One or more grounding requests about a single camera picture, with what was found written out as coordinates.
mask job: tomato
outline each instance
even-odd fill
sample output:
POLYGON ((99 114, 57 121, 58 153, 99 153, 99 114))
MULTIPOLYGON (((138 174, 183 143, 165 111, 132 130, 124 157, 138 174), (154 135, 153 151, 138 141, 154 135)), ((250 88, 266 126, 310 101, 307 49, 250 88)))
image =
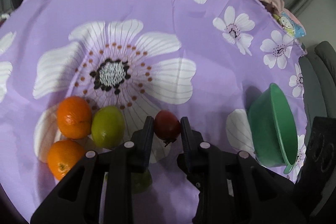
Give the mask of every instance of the tomato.
POLYGON ((154 133, 167 146, 169 143, 176 141, 180 135, 180 122, 173 113, 161 110, 154 119, 154 133))

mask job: lime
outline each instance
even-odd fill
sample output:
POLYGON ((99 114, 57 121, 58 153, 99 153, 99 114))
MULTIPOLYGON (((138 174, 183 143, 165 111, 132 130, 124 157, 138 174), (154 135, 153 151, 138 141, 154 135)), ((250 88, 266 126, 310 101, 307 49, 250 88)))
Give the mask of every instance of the lime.
POLYGON ((96 146, 112 149, 124 137, 125 122, 122 113, 115 106, 100 109, 93 118, 92 139, 96 146))
POLYGON ((132 173, 131 174, 131 188, 132 194, 139 194, 145 192, 147 188, 152 185, 153 180, 151 173, 147 169, 143 174, 132 173))

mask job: purple cloth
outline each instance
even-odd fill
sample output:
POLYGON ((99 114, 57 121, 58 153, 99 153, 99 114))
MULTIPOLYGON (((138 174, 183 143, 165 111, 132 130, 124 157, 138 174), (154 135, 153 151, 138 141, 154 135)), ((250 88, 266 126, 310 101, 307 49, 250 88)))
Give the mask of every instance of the purple cloth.
MULTIPOLYGON (((220 149, 253 154, 246 120, 236 121, 276 83, 304 135, 301 55, 257 0, 25 0, 0 29, 0 183, 30 220, 55 186, 43 162, 70 95, 93 112, 117 105, 124 141, 168 109, 220 149)), ((135 223, 191 223, 199 192, 176 165, 181 141, 153 145, 153 184, 134 196, 135 223)))

